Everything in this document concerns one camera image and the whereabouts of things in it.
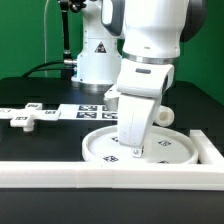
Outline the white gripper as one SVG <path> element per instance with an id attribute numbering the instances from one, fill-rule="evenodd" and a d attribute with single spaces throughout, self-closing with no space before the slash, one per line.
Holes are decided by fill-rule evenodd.
<path id="1" fill-rule="evenodd" d="M 156 100 L 120 93 L 113 85 L 104 94 L 104 102 L 109 111 L 118 112 L 119 143 L 131 147 L 132 156 L 140 158 L 144 139 L 155 119 Z"/>

